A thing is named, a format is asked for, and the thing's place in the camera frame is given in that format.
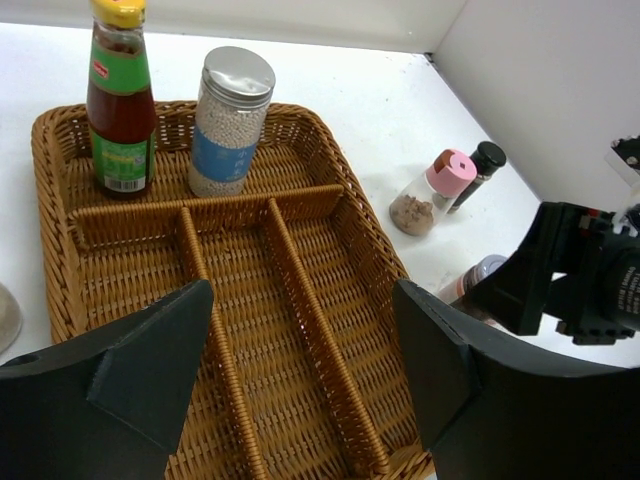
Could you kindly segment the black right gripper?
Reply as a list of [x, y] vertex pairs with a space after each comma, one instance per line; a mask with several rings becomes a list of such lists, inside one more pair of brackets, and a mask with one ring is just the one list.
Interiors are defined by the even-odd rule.
[[639, 331], [639, 233], [614, 214], [564, 203], [555, 266], [555, 208], [540, 204], [517, 250], [453, 307], [534, 336], [545, 313], [576, 345], [613, 345]]

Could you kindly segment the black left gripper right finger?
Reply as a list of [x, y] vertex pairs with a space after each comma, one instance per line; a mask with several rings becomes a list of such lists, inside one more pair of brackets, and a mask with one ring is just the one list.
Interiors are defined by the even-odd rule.
[[441, 479], [635, 479], [639, 372], [516, 339], [408, 280], [393, 311]]

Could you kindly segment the red sauce bottle yellow cap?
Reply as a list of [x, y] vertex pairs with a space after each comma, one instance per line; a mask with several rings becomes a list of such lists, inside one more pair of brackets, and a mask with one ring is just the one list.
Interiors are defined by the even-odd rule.
[[157, 117], [144, 1], [92, 1], [86, 111], [94, 176], [117, 199], [143, 196], [155, 174]]

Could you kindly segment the white bead jar silver lid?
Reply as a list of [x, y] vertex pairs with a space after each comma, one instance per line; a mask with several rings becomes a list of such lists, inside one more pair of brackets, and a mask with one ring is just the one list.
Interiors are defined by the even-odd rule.
[[241, 193], [276, 84], [258, 54], [235, 46], [204, 59], [188, 182], [198, 197]]

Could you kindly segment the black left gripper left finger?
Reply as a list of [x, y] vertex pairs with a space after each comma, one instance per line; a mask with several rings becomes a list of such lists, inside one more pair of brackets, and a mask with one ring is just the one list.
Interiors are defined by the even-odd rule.
[[1, 367], [4, 479], [161, 479], [176, 453], [213, 291], [155, 303]]

